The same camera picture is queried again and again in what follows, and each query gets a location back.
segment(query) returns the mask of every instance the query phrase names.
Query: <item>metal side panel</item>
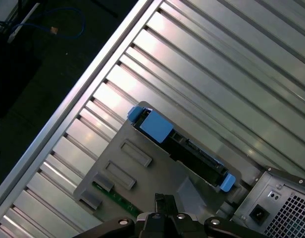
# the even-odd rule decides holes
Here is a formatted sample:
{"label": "metal side panel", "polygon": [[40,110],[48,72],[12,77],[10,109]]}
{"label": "metal side panel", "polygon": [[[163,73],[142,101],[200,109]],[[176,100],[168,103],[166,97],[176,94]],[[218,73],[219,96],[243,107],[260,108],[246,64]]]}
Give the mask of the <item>metal side panel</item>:
{"label": "metal side panel", "polygon": [[105,221],[72,194],[140,101],[240,172],[230,203],[264,166],[305,178],[305,0],[140,0],[1,185],[0,237]]}

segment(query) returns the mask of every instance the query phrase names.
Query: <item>blue cable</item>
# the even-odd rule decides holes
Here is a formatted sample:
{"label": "blue cable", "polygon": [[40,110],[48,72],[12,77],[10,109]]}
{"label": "blue cable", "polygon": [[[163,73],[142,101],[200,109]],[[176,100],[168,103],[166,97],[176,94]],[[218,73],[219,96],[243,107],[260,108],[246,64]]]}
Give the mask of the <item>blue cable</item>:
{"label": "blue cable", "polygon": [[[86,21],[85,21],[85,16],[82,13],[82,11],[77,9],[77,8],[74,8],[74,7],[59,7],[59,8],[55,8],[55,9],[49,10],[49,11],[45,11],[43,13],[40,13],[40,14],[36,15],[36,16],[30,17],[29,19],[35,19],[35,18],[41,17],[43,15],[47,15],[47,14],[51,14],[51,13],[53,13],[55,11],[59,11],[59,10],[73,10],[73,11],[76,11],[77,13],[79,13],[80,16],[81,16],[81,19],[82,19],[82,27],[81,27],[81,31],[77,35],[75,35],[75,36],[66,36],[66,35],[58,34],[58,33],[54,34],[54,35],[56,37],[65,38],[65,39],[76,39],[76,38],[80,37],[83,34],[84,30],[85,30]],[[11,33],[13,33],[16,30],[16,28],[19,27],[19,26],[31,26],[31,27],[35,27],[35,28],[38,28],[40,30],[43,30],[43,31],[51,33],[49,28],[47,28],[45,26],[36,25],[36,24],[33,24],[33,23],[20,23],[20,24],[16,24],[11,29]]]}

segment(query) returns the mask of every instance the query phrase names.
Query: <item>blue tab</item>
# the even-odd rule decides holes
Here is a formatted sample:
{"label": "blue tab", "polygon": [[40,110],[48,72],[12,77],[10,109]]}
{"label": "blue tab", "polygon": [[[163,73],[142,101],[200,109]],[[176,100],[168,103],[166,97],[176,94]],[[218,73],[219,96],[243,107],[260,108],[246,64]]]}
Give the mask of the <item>blue tab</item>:
{"label": "blue tab", "polygon": [[173,129],[173,125],[155,111],[151,111],[140,129],[161,143]]}
{"label": "blue tab", "polygon": [[128,120],[130,120],[131,122],[135,122],[143,110],[144,109],[140,106],[132,107],[132,109],[127,113]]}
{"label": "blue tab", "polygon": [[220,189],[222,189],[224,192],[228,192],[232,188],[235,181],[236,178],[233,175],[228,174],[223,183],[221,184]]}

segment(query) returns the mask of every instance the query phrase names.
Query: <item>green circuit board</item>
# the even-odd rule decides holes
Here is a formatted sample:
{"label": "green circuit board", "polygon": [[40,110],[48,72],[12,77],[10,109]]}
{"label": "green circuit board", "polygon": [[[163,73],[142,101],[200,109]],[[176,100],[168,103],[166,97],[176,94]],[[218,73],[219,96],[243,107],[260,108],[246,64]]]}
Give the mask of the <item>green circuit board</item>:
{"label": "green circuit board", "polygon": [[123,209],[125,209],[132,216],[137,217],[139,214],[142,213],[140,209],[138,209],[130,201],[122,197],[119,193],[115,192],[113,189],[108,192],[96,182],[93,182],[92,185],[96,187],[99,191],[101,191],[103,194],[105,194],[107,197],[109,197],[111,200],[113,200],[115,203],[117,203],[119,206],[121,206]]}

